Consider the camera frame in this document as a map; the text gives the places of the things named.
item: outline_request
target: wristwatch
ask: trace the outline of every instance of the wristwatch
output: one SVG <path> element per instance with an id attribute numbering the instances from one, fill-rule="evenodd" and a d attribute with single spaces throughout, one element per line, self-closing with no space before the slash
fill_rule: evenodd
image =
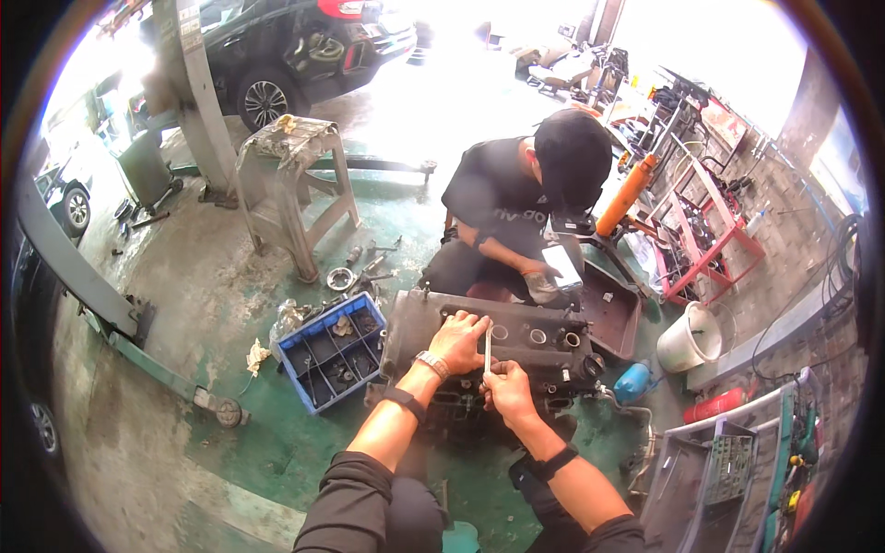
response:
<path id="1" fill-rule="evenodd" d="M 539 480 L 549 482 L 556 471 L 566 466 L 572 459 L 578 457 L 578 448 L 571 442 L 566 444 L 566 448 L 550 458 L 546 463 L 539 463 L 535 469 L 535 476 Z"/>
<path id="2" fill-rule="evenodd" d="M 446 380 L 451 375 L 449 366 L 445 364 L 445 361 L 430 353 L 426 349 L 415 356 L 415 358 L 430 365 L 430 368 L 436 371 L 436 374 L 439 374 L 440 378 L 443 380 Z"/>

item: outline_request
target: blue gas canister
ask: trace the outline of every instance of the blue gas canister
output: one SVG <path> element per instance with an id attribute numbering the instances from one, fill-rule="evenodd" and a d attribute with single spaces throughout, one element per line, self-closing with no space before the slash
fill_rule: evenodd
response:
<path id="1" fill-rule="evenodd" d="M 629 403 L 639 399 L 651 381 L 648 361 L 633 363 L 614 383 L 614 396 L 618 403 Z"/>

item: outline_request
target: red metal frame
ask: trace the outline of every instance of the red metal frame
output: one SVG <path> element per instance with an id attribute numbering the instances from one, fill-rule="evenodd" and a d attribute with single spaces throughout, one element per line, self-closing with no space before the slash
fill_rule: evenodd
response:
<path id="1" fill-rule="evenodd" d="M 728 289 L 732 287 L 732 285 L 742 279 L 744 275 L 746 275 L 754 267 L 756 267 L 756 265 L 758 265 L 759 262 L 762 261 L 762 258 L 766 256 L 766 253 L 762 249 L 762 246 L 759 245 L 759 242 L 753 238 L 750 238 L 744 232 L 744 228 L 746 226 L 743 222 L 743 218 L 735 216 L 731 211 L 728 210 L 725 199 L 722 197 L 722 194 L 720 194 L 719 189 L 716 188 L 716 185 L 713 184 L 710 175 L 707 174 L 701 163 L 693 156 L 691 158 L 691 167 L 692 169 L 694 169 L 698 178 L 700 178 L 701 182 L 703 182 L 704 184 L 704 187 L 707 189 L 707 192 L 710 194 L 710 199 L 704 202 L 704 205 L 698 209 L 700 209 L 700 211 L 704 214 L 704 219 L 706 219 L 707 212 L 715 207 L 716 211 L 719 212 L 719 215 L 725 222 L 725 232 L 721 236 L 716 237 L 716 244 L 713 246 L 712 249 L 707 250 L 706 252 L 702 252 L 697 247 L 695 236 L 691 232 L 689 220 L 685 217 L 685 211 L 680 205 L 680 200 L 691 206 L 697 206 L 686 199 L 685 196 L 682 196 L 681 194 L 676 192 L 673 188 L 670 189 L 666 199 L 670 201 L 673 209 L 675 210 L 676 218 L 679 220 L 680 241 L 682 243 L 682 246 L 689 253 L 692 265 L 691 268 L 689 268 L 689 270 L 684 275 L 682 275 L 682 277 L 677 280 L 672 286 L 670 286 L 667 278 L 663 278 L 661 280 L 661 286 L 664 288 L 664 299 L 678 303 L 680 305 L 685 305 L 686 303 L 688 303 L 686 298 L 680 296 L 680 292 L 686 286 L 688 286 L 688 284 L 694 282 L 698 274 L 703 273 L 706 276 L 710 277 L 712 281 L 720 285 L 719 292 L 714 297 L 704 302 L 710 303 L 725 294 Z M 682 178 L 684 178 L 685 175 L 686 173 L 684 173 L 679 178 L 679 181 L 682 181 Z M 647 219 L 646 222 L 650 224 L 651 218 Z M 744 270 L 743 273 L 737 275 L 736 277 L 732 277 L 731 272 L 728 270 L 728 264 L 725 262 L 725 259 L 721 261 L 722 268 L 724 270 L 723 273 L 720 273 L 710 267 L 711 261 L 713 261 L 713 259 L 715 259 L 719 255 L 719 253 L 722 252 L 722 249 L 725 248 L 725 245 L 732 240 L 737 240 L 739 243 L 741 243 L 744 249 L 747 250 L 754 257 L 754 260 L 750 264 L 750 266 L 747 267 L 747 269 Z M 655 246 L 655 258 L 658 261 L 658 271 L 661 275 L 666 275 L 668 271 L 666 270 L 664 255 L 661 253 L 657 245 Z"/>

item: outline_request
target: work glove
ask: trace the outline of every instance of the work glove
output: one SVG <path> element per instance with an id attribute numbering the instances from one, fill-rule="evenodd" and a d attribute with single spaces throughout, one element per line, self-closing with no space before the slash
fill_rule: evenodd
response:
<path id="1" fill-rule="evenodd" d="M 550 284 L 547 275 L 562 276 L 556 269 L 543 261 L 529 259 L 527 268 L 520 272 L 528 286 L 528 293 L 538 305 L 545 305 L 560 298 L 562 292 Z"/>

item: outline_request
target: white bucket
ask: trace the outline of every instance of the white bucket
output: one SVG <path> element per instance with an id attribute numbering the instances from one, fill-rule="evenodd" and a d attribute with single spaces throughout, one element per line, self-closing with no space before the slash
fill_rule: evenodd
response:
<path id="1" fill-rule="evenodd" d="M 722 353 L 722 332 L 703 303 L 691 302 L 658 338 L 658 361 L 670 373 L 710 363 Z"/>

